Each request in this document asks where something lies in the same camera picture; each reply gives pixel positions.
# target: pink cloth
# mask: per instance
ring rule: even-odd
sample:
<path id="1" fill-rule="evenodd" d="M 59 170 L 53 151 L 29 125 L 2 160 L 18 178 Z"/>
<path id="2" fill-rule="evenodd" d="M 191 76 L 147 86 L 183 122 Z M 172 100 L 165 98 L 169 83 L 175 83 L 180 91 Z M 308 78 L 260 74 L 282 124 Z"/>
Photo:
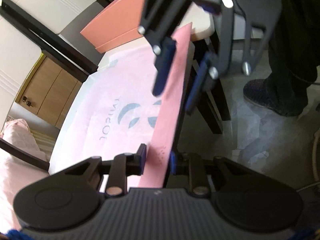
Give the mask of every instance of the pink cloth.
<path id="1" fill-rule="evenodd" d="M 113 66 L 102 70 L 66 133 L 57 171 L 93 155 L 112 160 L 120 153 L 135 153 L 141 143 L 150 142 L 156 121 L 159 144 L 165 146 L 160 166 L 166 167 L 181 103 L 190 33 L 191 24 L 173 36 L 177 41 L 176 55 L 169 82 L 158 98 L 151 93 L 156 69 L 155 56 L 149 46 L 110 58 Z M 128 186 L 136 187 L 139 180 L 139 176 L 130 176 Z"/>
<path id="2" fill-rule="evenodd" d="M 0 136 L 15 147 L 46 161 L 45 153 L 40 151 L 25 120 L 6 122 Z M 48 172 L 0 149 L 0 232 L 6 233 L 12 228 L 20 229 L 13 211 L 14 196 L 22 188 L 48 175 Z"/>

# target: person's leg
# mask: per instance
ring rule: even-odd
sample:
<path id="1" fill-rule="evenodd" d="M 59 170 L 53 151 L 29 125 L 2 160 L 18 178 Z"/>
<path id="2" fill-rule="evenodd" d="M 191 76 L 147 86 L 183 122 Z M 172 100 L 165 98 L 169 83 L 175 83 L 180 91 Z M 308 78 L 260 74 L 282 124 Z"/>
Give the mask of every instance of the person's leg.
<path id="1" fill-rule="evenodd" d="M 320 6 L 320 0 L 282 0 L 283 11 L 269 43 L 272 74 L 266 80 L 252 80 L 244 87 L 245 98 L 281 115 L 299 115 L 308 104 L 310 84 L 295 75 L 309 82 L 317 77 L 319 58 L 315 43 L 319 41 L 314 39 L 305 9 L 311 4 Z M 320 15 L 318 8 L 313 15 Z M 312 22 L 320 26 L 317 18 Z"/>

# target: cabinet door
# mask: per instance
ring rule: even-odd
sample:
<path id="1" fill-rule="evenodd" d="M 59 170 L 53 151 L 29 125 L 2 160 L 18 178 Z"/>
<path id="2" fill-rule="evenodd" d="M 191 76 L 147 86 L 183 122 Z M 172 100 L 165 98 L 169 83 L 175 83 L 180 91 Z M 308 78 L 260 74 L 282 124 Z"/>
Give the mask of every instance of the cabinet door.
<path id="1" fill-rule="evenodd" d="M 62 69 L 45 97 L 38 111 L 38 117 L 47 121 L 49 124 L 56 125 L 76 83 L 77 80 Z"/>
<path id="2" fill-rule="evenodd" d="M 73 103 L 73 101 L 75 100 L 76 98 L 76 95 L 78 94 L 79 92 L 79 89 L 80 87 L 82 86 L 82 83 L 80 81 L 77 82 L 76 86 L 74 87 L 73 91 L 71 92 L 66 104 L 64 105 L 64 108 L 58 118 L 58 121 L 56 123 L 56 127 L 61 129 L 62 127 L 62 124 L 64 122 L 64 119 L 66 118 L 68 112 L 69 112 L 69 109 Z"/>
<path id="3" fill-rule="evenodd" d="M 19 100 L 19 105 L 23 106 L 33 114 L 37 114 L 44 98 L 47 96 L 52 84 L 57 79 L 61 70 L 62 68 L 60 66 L 55 64 L 49 58 L 45 58 L 30 80 L 30 83 Z M 22 101 L 23 97 L 27 98 L 26 102 L 31 102 L 31 106 L 28 106 L 26 102 Z"/>

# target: foot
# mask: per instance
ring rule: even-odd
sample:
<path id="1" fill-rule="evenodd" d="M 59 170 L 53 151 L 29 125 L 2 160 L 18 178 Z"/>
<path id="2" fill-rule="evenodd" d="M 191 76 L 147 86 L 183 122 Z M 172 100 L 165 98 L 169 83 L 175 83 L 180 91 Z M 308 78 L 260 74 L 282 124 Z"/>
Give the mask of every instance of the foot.
<path id="1" fill-rule="evenodd" d="M 244 99 L 250 103 L 271 109 L 277 114 L 283 116 L 289 116 L 287 113 L 281 110 L 274 102 L 271 101 L 266 87 L 265 79 L 254 79 L 250 80 L 243 88 Z"/>

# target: gray floor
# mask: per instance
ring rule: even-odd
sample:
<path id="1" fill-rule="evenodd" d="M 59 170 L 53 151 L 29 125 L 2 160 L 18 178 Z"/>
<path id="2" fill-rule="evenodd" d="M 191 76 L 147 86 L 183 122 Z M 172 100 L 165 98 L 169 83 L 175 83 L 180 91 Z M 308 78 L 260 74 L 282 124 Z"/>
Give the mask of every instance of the gray floor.
<path id="1" fill-rule="evenodd" d="M 240 51 L 234 51 L 235 58 Z M 212 134 L 199 112 L 187 116 L 178 145 L 180 152 L 203 158 L 221 155 L 255 171 L 300 188 L 314 182 L 311 166 L 313 135 L 320 127 L 320 87 L 308 89 L 309 104 L 299 117 L 282 117 L 243 98 L 250 79 L 266 78 L 271 70 L 264 53 L 250 77 L 242 74 L 222 80 L 232 120 L 223 122 L 222 135 Z"/>

